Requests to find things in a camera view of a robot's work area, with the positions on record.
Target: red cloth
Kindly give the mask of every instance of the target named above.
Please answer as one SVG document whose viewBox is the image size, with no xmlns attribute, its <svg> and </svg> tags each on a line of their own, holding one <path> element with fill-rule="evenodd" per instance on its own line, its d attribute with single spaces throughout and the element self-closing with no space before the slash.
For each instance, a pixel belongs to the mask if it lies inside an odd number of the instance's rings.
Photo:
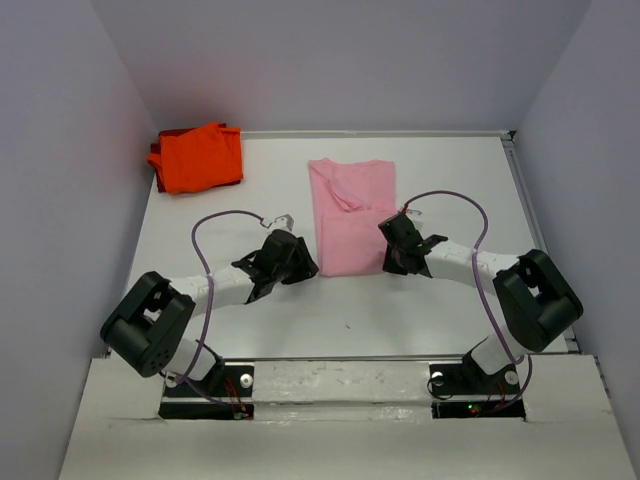
<svg viewBox="0 0 640 480">
<path fill-rule="evenodd" d="M 164 130 L 147 162 L 156 169 L 158 191 L 194 193 L 242 180 L 240 128 L 211 123 Z"/>
</svg>

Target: pink t-shirt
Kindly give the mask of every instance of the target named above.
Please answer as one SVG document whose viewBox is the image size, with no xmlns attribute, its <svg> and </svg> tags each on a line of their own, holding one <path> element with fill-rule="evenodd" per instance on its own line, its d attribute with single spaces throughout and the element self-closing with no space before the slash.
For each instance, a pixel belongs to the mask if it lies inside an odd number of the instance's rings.
<svg viewBox="0 0 640 480">
<path fill-rule="evenodd" d="M 387 244 L 378 224 L 397 213 L 395 164 L 323 158 L 309 162 L 309 175 L 320 274 L 382 272 Z"/>
</svg>

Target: white platform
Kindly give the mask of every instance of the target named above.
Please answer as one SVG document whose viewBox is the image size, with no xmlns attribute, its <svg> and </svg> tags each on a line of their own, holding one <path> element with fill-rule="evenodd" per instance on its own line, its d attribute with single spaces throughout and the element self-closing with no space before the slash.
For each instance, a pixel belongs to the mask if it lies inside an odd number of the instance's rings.
<svg viewBox="0 0 640 480">
<path fill-rule="evenodd" d="M 286 370 L 294 362 L 279 363 Z M 323 362 L 295 363 L 298 369 Z M 397 373 L 408 362 L 394 363 L 385 372 Z M 415 364 L 407 366 L 407 375 L 398 376 L 409 381 L 417 373 L 419 380 Z M 263 415 L 258 406 L 256 420 L 225 422 L 160 419 L 159 377 L 143 380 L 118 357 L 97 359 L 60 479 L 633 480 L 593 359 L 544 355 L 534 366 L 524 397 L 526 422 L 433 420 L 426 400 L 368 406 L 357 388 L 353 405 L 342 408 L 270 406 Z M 375 362 L 366 362 L 357 375 L 375 369 Z M 288 381 L 298 383 L 286 371 L 272 377 L 267 382 L 278 386 L 275 392 Z M 307 391 L 312 401 L 317 390 L 309 385 Z"/>
<path fill-rule="evenodd" d="M 166 277 L 202 272 L 190 243 L 201 217 L 231 208 L 274 217 L 291 214 L 295 232 L 315 256 L 307 161 L 329 157 L 349 163 L 396 163 L 398 205 L 427 190 L 470 195 L 487 210 L 484 250 L 526 253 L 533 248 L 523 207 L 498 137 L 294 138 L 243 141 L 245 180 L 195 195 L 171 197 L 155 184 L 133 262 L 129 286 L 149 270 Z M 455 198 L 415 204 L 424 212 L 423 235 L 438 233 L 472 245 L 479 214 Z M 203 225 L 199 235 L 212 268 L 258 248 L 265 230 L 249 218 Z M 494 311 L 501 318 L 497 301 Z M 199 336 L 200 318 L 188 334 Z M 215 312 L 208 343 L 228 358 L 347 357 L 463 354 L 490 333 L 477 293 L 446 281 L 376 275 L 316 278 L 289 286 L 248 306 Z M 562 338 L 549 352 L 566 352 Z"/>
</svg>

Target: orange cloth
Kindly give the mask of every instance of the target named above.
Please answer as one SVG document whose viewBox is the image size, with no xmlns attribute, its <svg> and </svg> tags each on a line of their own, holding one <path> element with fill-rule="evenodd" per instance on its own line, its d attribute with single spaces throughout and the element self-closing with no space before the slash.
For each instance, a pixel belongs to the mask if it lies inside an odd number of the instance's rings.
<svg viewBox="0 0 640 480">
<path fill-rule="evenodd" d="M 147 162 L 167 193 L 200 192 L 242 179 L 240 128 L 210 123 L 158 140 L 160 153 L 150 153 Z"/>
</svg>

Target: gray wall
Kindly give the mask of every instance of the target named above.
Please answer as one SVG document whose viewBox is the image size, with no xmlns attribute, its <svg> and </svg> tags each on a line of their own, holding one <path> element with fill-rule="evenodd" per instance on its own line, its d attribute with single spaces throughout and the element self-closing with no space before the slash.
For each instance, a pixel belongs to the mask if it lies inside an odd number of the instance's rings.
<svg viewBox="0 0 640 480">
<path fill-rule="evenodd" d="M 588 0 L 93 0 L 162 128 L 514 128 Z"/>
<path fill-rule="evenodd" d="M 0 477 L 54 479 L 121 294 L 152 125 L 91 6 L 0 14 Z"/>
<path fill-rule="evenodd" d="M 640 2 L 594 0 L 517 136 L 549 250 L 585 305 L 640 473 Z"/>
</svg>

